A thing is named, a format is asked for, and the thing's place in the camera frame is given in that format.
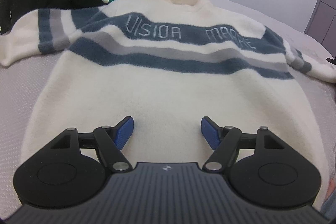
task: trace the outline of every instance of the bed sheet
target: bed sheet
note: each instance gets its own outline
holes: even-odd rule
[[[331,57],[313,38],[253,9],[228,0],[210,0],[214,5],[247,15],[268,26],[297,49],[324,62]],[[16,62],[9,68],[0,67],[0,217],[6,218],[20,206],[12,186],[21,144],[32,108],[46,84],[61,53],[35,56]],[[320,127],[328,158],[330,177],[335,175],[336,104],[335,85],[307,77],[295,70],[291,73],[307,95]]]

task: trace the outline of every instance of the blue rubber pad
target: blue rubber pad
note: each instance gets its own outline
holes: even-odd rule
[[[212,150],[215,150],[221,142],[217,130],[206,119],[202,118],[201,131]]]
[[[131,117],[128,119],[117,131],[115,135],[114,143],[121,150],[126,142],[128,141],[129,137],[132,135],[134,129],[134,120]]]

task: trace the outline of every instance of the triangular cutout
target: triangular cutout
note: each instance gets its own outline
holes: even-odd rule
[[[58,142],[51,147],[51,149],[66,149],[66,148],[70,148],[70,134],[64,135],[63,138],[58,140]]]
[[[284,149],[281,144],[269,135],[264,136],[264,146],[266,149]]]

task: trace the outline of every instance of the mattress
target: mattress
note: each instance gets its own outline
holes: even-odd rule
[[[268,26],[294,47],[323,62],[331,57],[313,38],[278,22],[262,13],[228,0],[210,0],[214,5],[247,15]],[[21,144],[33,106],[62,53],[34,56],[11,65],[0,67],[0,217],[6,218],[20,202],[12,186],[12,177],[18,166]],[[324,152],[328,159],[330,178],[335,176],[336,126],[335,85],[312,79],[294,71],[316,116],[320,127]]]

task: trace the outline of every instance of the metal screw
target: metal screw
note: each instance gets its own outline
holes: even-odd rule
[[[118,171],[125,171],[129,168],[129,164],[127,162],[118,161],[115,164],[113,164],[112,167]]]
[[[205,165],[205,168],[210,171],[217,171],[222,168],[222,165],[219,162],[211,161]]]

